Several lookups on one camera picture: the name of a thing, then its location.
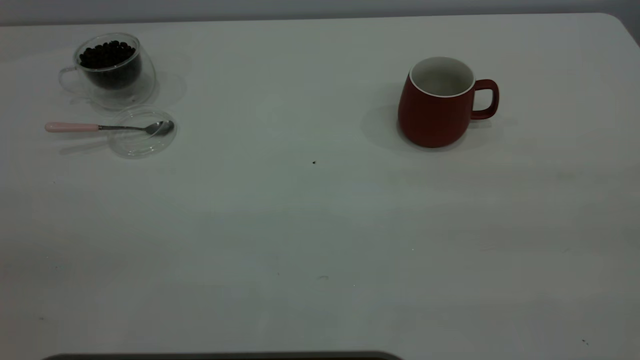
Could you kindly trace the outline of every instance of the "double-walled glass cup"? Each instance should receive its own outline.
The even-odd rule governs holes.
[[[87,48],[95,48],[112,41],[125,42],[135,52],[125,61],[102,69],[89,69],[81,65],[80,55]],[[74,53],[74,66],[60,70],[58,81],[67,91],[86,96],[96,104],[107,109],[123,109],[146,101],[156,86],[156,70],[140,44],[133,35],[110,33],[95,37],[80,45]],[[65,81],[65,74],[77,71],[82,91],[72,88]]]

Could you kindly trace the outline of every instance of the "white table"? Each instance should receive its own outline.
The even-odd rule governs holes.
[[[142,160],[43,130],[108,122],[56,76],[110,31],[179,123]],[[0,49],[1,359],[640,356],[640,49],[613,17],[0,28]],[[427,151],[394,117],[438,55],[502,97]]]

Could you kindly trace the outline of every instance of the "metal spoon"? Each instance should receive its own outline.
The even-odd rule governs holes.
[[[44,129],[50,133],[80,133],[100,130],[140,130],[149,135],[167,135],[173,131],[175,124],[171,120],[155,122],[147,127],[107,126],[98,124],[73,124],[70,122],[48,122]]]

